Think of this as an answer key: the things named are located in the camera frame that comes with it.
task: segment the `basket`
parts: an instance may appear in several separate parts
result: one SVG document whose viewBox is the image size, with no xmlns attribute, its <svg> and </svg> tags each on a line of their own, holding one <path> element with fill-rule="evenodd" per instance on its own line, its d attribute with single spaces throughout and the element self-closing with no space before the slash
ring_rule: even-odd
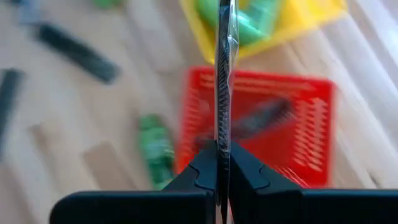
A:
<svg viewBox="0 0 398 224">
<path fill-rule="evenodd" d="M 237 71 L 232 122 L 259 102 L 289 98 L 294 119 L 238 141 L 263 163 L 303 187 L 328 183 L 333 84 L 328 80 Z M 175 165 L 179 174 L 197 154 L 195 141 L 214 125 L 214 70 L 190 70 Z"/>
<path fill-rule="evenodd" d="M 180 0 L 180 5 L 188 19 L 199 48 L 209 63 L 215 61 L 215 32 L 195 10 L 196 0 Z M 239 0 L 244 8 L 250 0 Z M 238 58 L 248 57 L 265 49 L 293 39 L 306 30 L 341 17 L 346 12 L 344 0 L 281 0 L 282 9 L 275 24 L 271 39 L 261 40 L 239 48 Z"/>
</svg>

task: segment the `dark green object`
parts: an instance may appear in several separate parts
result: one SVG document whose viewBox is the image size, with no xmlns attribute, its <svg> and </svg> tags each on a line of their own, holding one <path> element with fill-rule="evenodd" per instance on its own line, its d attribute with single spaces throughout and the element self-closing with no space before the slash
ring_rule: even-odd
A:
<svg viewBox="0 0 398 224">
<path fill-rule="evenodd" d="M 12 114 L 12 109 L 15 105 L 23 73 L 11 68 L 3 70 L 2 75 L 3 78 L 0 85 L 0 152 L 2 152 L 4 133 L 9 122 L 9 116 Z"/>
<path fill-rule="evenodd" d="M 155 114 L 140 120 L 139 147 L 155 189 L 163 189 L 173 178 L 174 148 L 169 130 Z"/>
<path fill-rule="evenodd" d="M 39 25 L 37 38 L 104 83 L 112 83 L 118 74 L 118 68 L 106 57 L 51 24 Z"/>
<path fill-rule="evenodd" d="M 120 4 L 123 0 L 93 0 L 94 4 L 103 9 L 109 9 L 117 4 Z"/>
</svg>

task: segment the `yellow plastic basket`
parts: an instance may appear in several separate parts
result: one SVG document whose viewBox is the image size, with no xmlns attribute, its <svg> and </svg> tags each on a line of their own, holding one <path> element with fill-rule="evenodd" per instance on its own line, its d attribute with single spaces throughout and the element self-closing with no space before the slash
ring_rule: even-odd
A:
<svg viewBox="0 0 398 224">
<path fill-rule="evenodd" d="M 182 9 L 198 42 L 204 58 L 214 64 L 215 31 L 202 21 L 195 9 L 196 0 L 180 0 Z M 247 6 L 250 0 L 239 0 L 239 8 Z M 244 58 L 273 47 L 286 40 L 314 29 L 322 23 L 341 17 L 346 12 L 344 0 L 281 0 L 282 9 L 276 21 L 271 39 L 261 40 L 239 48 L 239 57 Z"/>
</svg>

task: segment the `green object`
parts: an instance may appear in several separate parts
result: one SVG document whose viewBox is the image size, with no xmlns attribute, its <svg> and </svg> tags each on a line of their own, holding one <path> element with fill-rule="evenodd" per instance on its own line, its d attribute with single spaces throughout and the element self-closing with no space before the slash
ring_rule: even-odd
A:
<svg viewBox="0 0 398 224">
<path fill-rule="evenodd" d="M 169 130 L 155 114 L 140 120 L 139 146 L 155 189 L 163 189 L 173 178 L 174 148 Z"/>
<path fill-rule="evenodd" d="M 281 0 L 252 0 L 245 10 L 238 11 L 239 43 L 251 44 L 270 38 L 278 18 Z M 196 0 L 196 9 L 210 26 L 218 22 L 218 0 Z"/>
<path fill-rule="evenodd" d="M 93 0 L 94 4 L 98 7 L 104 8 L 104 9 L 109 9 L 119 3 L 121 3 L 123 0 Z"/>
</svg>

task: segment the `red plastic basket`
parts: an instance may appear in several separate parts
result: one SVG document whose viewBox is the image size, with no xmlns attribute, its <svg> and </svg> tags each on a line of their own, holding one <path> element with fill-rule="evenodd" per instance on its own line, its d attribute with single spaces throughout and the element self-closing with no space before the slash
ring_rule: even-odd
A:
<svg viewBox="0 0 398 224">
<path fill-rule="evenodd" d="M 234 78 L 232 120 L 242 118 L 259 102 L 289 98 L 294 118 L 238 143 L 263 163 L 303 187 L 328 182 L 333 84 L 288 75 L 237 71 Z M 214 125 L 214 70 L 190 70 L 176 169 L 180 173 L 193 159 L 196 137 Z"/>
</svg>

